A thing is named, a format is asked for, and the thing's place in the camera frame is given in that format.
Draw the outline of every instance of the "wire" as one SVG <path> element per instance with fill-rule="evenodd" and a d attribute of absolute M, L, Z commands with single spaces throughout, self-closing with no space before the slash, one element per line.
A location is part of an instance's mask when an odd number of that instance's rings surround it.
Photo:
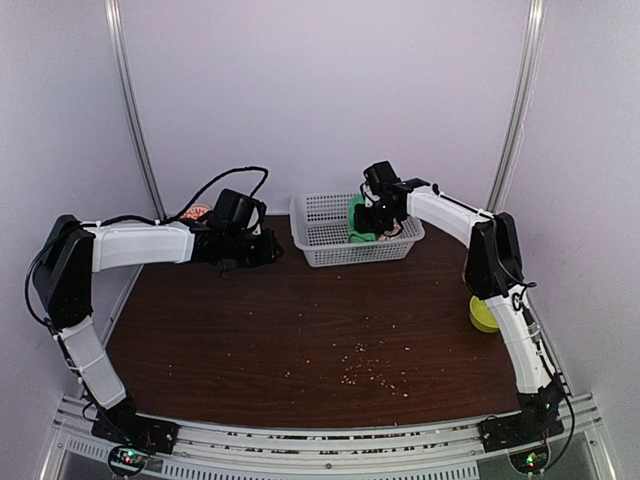
<path fill-rule="evenodd" d="M 569 396 L 564 391 L 564 387 L 562 386 L 562 384 L 558 380 L 558 377 L 551 374 L 551 370 L 549 369 L 549 366 L 547 365 L 547 362 L 544 359 L 544 357 L 541 356 L 540 360 L 542 360 L 542 366 L 544 367 L 545 371 L 547 372 L 547 375 L 549 375 L 549 378 L 551 378 L 552 381 L 554 381 L 556 383 L 558 388 L 560 388 L 560 391 L 562 392 L 562 396 L 564 398 L 564 401 L 567 402 L 567 407 L 569 408 L 569 412 L 571 413 L 571 430 L 569 431 L 569 436 L 567 437 L 567 441 L 565 442 L 564 446 L 562 447 L 562 450 L 560 450 L 560 453 L 558 453 L 558 456 L 556 458 L 554 458 L 551 463 L 549 463 L 543 469 L 541 469 L 542 473 L 546 473 L 549 470 L 551 470 L 551 468 L 553 468 L 554 465 L 556 465 L 558 463 L 558 461 L 562 458 L 564 453 L 567 451 L 567 448 L 569 448 L 569 444 L 571 443 L 571 440 L 573 439 L 573 434 L 574 434 L 575 429 L 576 429 L 576 414 L 573 411 L 573 405 L 571 405 L 571 400 L 569 400 Z"/>
<path fill-rule="evenodd" d="M 262 188 L 262 185 L 264 185 L 264 182 L 267 181 L 267 177 L 269 176 L 269 170 L 267 170 L 264 167 L 250 166 L 250 167 L 232 168 L 230 170 L 227 170 L 226 172 L 223 172 L 220 175 L 215 176 L 214 178 L 209 180 L 207 183 L 205 183 L 202 186 L 202 188 L 196 192 L 196 194 L 193 196 L 193 198 L 191 200 L 189 200 L 189 202 L 182 208 L 182 210 L 180 210 L 180 212 L 178 212 L 176 215 L 174 215 L 172 217 L 166 218 L 165 220 L 163 220 L 161 222 L 161 224 L 162 225 L 166 225 L 167 223 L 175 222 L 176 220 L 180 219 L 180 217 L 182 217 L 182 215 L 184 215 L 187 212 L 187 210 L 189 210 L 189 208 L 194 203 L 196 203 L 198 198 L 200 198 L 200 195 L 202 195 L 204 192 L 206 192 L 214 183 L 220 181 L 221 179 L 223 179 L 227 175 L 231 175 L 232 173 L 239 173 L 239 172 L 262 172 L 262 175 L 263 175 L 262 178 L 260 179 L 258 184 L 253 188 L 253 190 L 249 194 L 249 197 L 253 197 L 258 192 L 258 190 L 260 190 L 260 188 Z"/>
<path fill-rule="evenodd" d="M 498 266 L 504 272 L 504 274 L 511 279 L 511 281 L 513 281 L 517 285 L 520 285 L 521 287 L 524 287 L 524 290 L 522 290 L 522 292 L 520 293 L 520 297 L 523 298 L 524 292 L 526 292 L 528 288 L 535 288 L 538 286 L 538 284 L 536 282 L 523 282 L 519 278 L 516 278 L 509 270 L 507 270 L 507 267 L 505 267 L 504 264 L 502 263 L 502 260 L 500 260 L 500 254 L 498 249 L 498 236 L 497 236 L 498 222 L 494 217 L 491 218 L 491 222 L 493 223 L 494 231 L 496 233 L 496 235 L 494 235 L 493 237 L 493 248 L 495 250 L 495 257 L 496 257 L 496 261 L 498 262 Z"/>
<path fill-rule="evenodd" d="M 108 227 L 109 225 L 113 225 L 114 223 L 126 222 L 126 221 L 135 221 L 146 223 L 147 225 L 155 225 L 156 222 L 154 220 L 150 220 L 145 217 L 141 217 L 140 215 L 120 215 L 118 217 L 113 217 L 104 222 L 100 222 L 101 227 Z"/>
<path fill-rule="evenodd" d="M 25 279 L 24 279 L 24 301 L 27 304 L 27 310 L 29 310 L 29 313 L 31 314 L 31 316 L 34 318 L 36 322 L 38 322 L 40 325 L 44 327 L 47 327 L 49 331 L 53 331 L 53 327 L 51 326 L 50 321 L 48 319 L 45 320 L 40 318 L 38 314 L 36 314 L 35 310 L 33 309 L 33 305 L 31 304 L 31 298 L 29 295 L 29 284 L 33 277 L 33 272 L 36 268 L 36 265 L 38 264 L 40 259 L 42 259 L 42 257 L 49 252 L 49 249 L 51 249 L 51 247 L 53 247 L 57 242 L 68 237 L 73 232 L 82 228 L 83 226 L 88 226 L 88 224 L 81 224 L 81 223 L 75 224 L 67 230 L 62 230 L 55 238 L 45 243 L 44 247 L 42 247 L 40 251 L 36 254 L 36 256 L 31 261 L 29 268 L 27 269 L 27 275 L 25 276 Z"/>
<path fill-rule="evenodd" d="M 89 407 L 91 407 L 91 405 L 93 405 L 93 402 L 89 402 L 84 406 L 84 408 L 82 409 L 82 418 L 84 418 L 88 422 L 96 423 L 98 421 L 97 419 L 93 419 L 92 420 L 90 418 L 87 418 L 87 415 L 86 415 L 87 414 L 87 410 L 89 410 Z"/>

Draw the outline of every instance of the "yellow ball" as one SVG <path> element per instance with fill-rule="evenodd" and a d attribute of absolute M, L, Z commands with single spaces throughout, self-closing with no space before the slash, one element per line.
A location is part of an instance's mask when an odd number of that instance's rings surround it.
<path fill-rule="evenodd" d="M 478 297 L 471 297 L 469 302 L 469 318 L 474 327 L 484 333 L 496 333 L 500 331 L 498 322 L 493 316 L 484 300 Z"/>

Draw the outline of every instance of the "wooden table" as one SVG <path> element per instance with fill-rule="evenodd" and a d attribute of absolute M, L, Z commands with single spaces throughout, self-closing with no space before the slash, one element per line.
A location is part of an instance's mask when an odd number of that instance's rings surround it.
<path fill-rule="evenodd" d="M 265 427 L 415 424 L 517 409 L 499 334 L 470 323 L 465 249 L 434 227 L 405 260 L 219 275 L 144 268 L 108 345 L 144 413 Z"/>

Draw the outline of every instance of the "white enclosure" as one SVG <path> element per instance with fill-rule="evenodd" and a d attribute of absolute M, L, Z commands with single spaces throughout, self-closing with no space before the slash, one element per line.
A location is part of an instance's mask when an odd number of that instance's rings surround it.
<path fill-rule="evenodd" d="M 167 210 L 218 172 L 258 164 L 273 174 L 260 198 L 286 213 L 291 195 L 352 191 L 383 158 L 484 206 L 528 11 L 496 0 L 123 2 Z M 250 189 L 244 177 L 225 183 Z"/>
<path fill-rule="evenodd" d="M 573 394 L 595 393 L 621 478 L 634 478 L 640 4 L 548 3 L 504 209 L 516 218 L 525 275 L 539 284 L 528 294 Z M 283 214 L 292 195 L 355 191 L 362 170 L 380 159 L 403 178 L 438 182 L 486 206 L 529 1 L 130 0 L 120 7 L 167 212 L 223 170 L 262 165 L 272 175 L 258 197 L 269 213 Z M 78 388 L 57 345 L 28 316 L 27 266 L 60 214 L 154 213 L 103 2 L 0 2 L 0 67 L 0 471 L 28 479 L 61 395 Z M 224 186 L 248 191 L 256 180 L 237 175 Z M 213 203 L 220 188 L 202 200 Z M 133 273 L 95 277 L 100 334 Z M 19 452 L 31 456 L 16 462 Z"/>
<path fill-rule="evenodd" d="M 536 311 L 619 457 L 640 451 L 640 4 L 551 2 L 505 208 Z"/>
<path fill-rule="evenodd" d="M 78 392 L 60 348 L 27 313 L 29 262 L 63 213 L 152 210 L 103 4 L 0 2 L 0 45 L 0 476 L 22 480 L 36 475 L 60 396 Z M 95 278 L 100 334 L 132 273 Z"/>

